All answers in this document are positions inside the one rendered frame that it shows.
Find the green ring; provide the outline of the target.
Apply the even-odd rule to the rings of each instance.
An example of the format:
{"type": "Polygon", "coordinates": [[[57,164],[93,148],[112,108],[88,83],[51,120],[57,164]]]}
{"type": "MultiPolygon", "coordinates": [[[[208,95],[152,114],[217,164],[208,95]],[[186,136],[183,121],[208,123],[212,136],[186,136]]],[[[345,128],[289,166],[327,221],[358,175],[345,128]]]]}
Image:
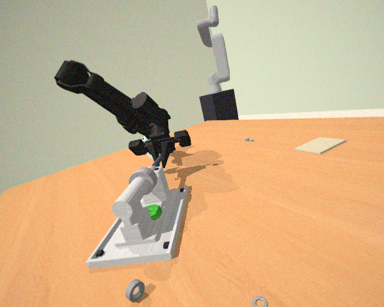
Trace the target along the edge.
{"type": "Polygon", "coordinates": [[[162,214],[162,210],[159,205],[149,205],[147,206],[147,208],[150,213],[152,221],[158,219],[162,214]]]}

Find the beige flat rectangular plate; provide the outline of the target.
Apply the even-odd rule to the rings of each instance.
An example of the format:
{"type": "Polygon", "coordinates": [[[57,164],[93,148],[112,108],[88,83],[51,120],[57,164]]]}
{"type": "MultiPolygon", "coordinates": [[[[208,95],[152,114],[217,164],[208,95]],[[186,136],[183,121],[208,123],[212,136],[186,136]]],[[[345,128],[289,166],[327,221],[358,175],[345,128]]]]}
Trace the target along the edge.
{"type": "Polygon", "coordinates": [[[305,143],[304,145],[295,148],[295,150],[310,152],[313,154],[322,154],[344,142],[346,142],[346,139],[318,137],[308,143],[305,143]]]}

